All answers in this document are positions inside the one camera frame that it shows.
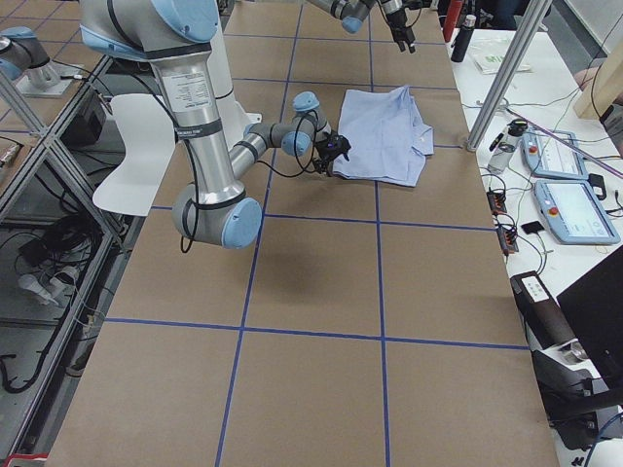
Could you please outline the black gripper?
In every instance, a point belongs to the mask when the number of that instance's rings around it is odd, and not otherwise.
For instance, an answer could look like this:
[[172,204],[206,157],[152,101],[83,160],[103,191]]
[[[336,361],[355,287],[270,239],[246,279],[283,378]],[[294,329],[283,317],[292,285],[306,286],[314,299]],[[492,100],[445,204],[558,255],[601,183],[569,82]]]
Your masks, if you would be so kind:
[[329,135],[326,139],[316,142],[314,148],[317,151],[317,156],[312,160],[314,171],[325,177],[333,177],[333,161],[339,156],[344,156],[348,161],[351,146],[344,136]]
[[393,41],[398,45],[401,53],[405,52],[405,45],[410,53],[416,51],[416,45],[412,41],[412,31],[407,26],[407,16],[403,9],[394,11],[386,15],[387,23],[392,35]]

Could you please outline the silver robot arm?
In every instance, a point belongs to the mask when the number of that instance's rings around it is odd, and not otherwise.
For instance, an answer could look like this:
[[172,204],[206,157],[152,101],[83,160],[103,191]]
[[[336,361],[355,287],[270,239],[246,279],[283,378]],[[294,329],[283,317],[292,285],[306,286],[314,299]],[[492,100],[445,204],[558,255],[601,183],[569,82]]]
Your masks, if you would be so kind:
[[416,38],[413,31],[415,20],[409,24],[408,10],[420,10],[421,1],[382,0],[382,1],[346,1],[346,0],[311,0],[310,4],[338,19],[342,28],[354,34],[359,31],[364,20],[369,17],[374,6],[377,5],[389,28],[393,42],[400,52],[416,51]]
[[241,140],[227,144],[208,71],[212,41],[221,29],[215,2],[83,1],[80,8],[88,47],[150,64],[165,111],[186,147],[193,181],[172,210],[182,250],[194,242],[240,249],[255,241],[263,210],[239,178],[267,150],[300,158],[314,148],[317,155],[308,165],[318,173],[348,154],[348,140],[331,128],[311,91],[295,97],[291,123],[252,124]]

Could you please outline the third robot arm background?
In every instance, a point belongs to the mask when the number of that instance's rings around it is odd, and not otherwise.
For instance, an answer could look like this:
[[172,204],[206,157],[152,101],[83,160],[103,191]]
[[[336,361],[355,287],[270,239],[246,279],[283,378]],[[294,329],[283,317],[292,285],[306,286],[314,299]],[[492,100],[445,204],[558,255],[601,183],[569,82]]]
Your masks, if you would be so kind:
[[73,79],[73,72],[54,62],[26,26],[1,31],[1,72],[28,97],[60,98]]

